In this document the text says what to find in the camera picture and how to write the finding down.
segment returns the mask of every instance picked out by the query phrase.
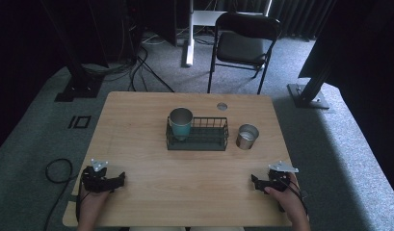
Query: chair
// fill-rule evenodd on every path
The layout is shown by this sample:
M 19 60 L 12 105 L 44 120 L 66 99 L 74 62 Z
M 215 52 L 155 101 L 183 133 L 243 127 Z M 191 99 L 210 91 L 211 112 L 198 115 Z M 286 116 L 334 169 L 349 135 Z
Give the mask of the chair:
M 223 13 L 218 17 L 215 23 L 208 93 L 211 91 L 215 65 L 223 65 L 255 70 L 252 78 L 257 76 L 263 66 L 262 79 L 257 91 L 257 94 L 260 94 L 272 49 L 280 33 L 280 22 L 271 17 L 244 13 Z

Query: wire basket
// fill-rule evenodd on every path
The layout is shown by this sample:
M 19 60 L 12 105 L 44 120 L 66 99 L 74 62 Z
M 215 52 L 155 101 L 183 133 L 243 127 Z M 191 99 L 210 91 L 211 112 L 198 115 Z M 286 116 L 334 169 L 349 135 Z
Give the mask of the wire basket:
M 172 133 L 170 117 L 167 118 L 168 150 L 225 151 L 229 132 L 226 117 L 194 117 L 190 135 L 178 140 Z

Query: desk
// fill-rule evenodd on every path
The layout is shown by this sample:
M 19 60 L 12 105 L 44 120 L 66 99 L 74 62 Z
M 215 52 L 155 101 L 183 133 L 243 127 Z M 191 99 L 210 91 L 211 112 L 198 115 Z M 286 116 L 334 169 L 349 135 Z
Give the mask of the desk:
M 194 116 L 227 117 L 226 151 L 168 150 L 167 116 L 177 107 Z M 250 150 L 235 144 L 244 123 L 260 132 Z M 276 201 L 250 181 L 251 174 L 268 179 L 268 164 L 291 163 L 269 96 L 111 92 L 81 170 L 91 158 L 109 161 L 109 178 L 126 172 L 125 186 L 109 196 L 99 226 L 291 225 Z M 68 202 L 63 223 L 77 225 L 74 202 Z
M 253 13 L 253 14 L 263 14 L 268 15 L 269 9 L 271 7 L 272 0 L 266 0 L 266 6 L 263 13 Z M 194 10 L 194 0 L 190 0 L 190 26 L 189 26 L 189 36 L 188 36 L 188 49 L 187 49 L 187 60 L 186 65 L 192 66 L 194 63 L 194 26 L 215 26 L 215 22 L 218 17 L 225 12 L 216 11 L 195 11 Z

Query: chair backrest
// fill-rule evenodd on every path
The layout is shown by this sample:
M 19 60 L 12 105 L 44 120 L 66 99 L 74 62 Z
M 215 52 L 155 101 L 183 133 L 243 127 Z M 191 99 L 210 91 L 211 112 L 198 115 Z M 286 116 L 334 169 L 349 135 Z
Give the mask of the chair backrest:
M 281 34 L 280 22 L 268 16 L 244 13 L 223 13 L 218 17 L 216 33 L 220 30 L 233 31 L 241 36 L 276 41 Z

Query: black metal basket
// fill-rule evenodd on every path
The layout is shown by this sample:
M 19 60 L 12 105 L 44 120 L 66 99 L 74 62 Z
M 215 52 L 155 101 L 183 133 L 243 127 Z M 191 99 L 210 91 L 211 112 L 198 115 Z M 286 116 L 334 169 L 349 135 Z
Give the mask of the black metal basket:
M 225 151 L 229 132 L 226 117 L 194 117 L 190 135 L 184 141 L 172 133 L 170 117 L 167 118 L 168 150 Z

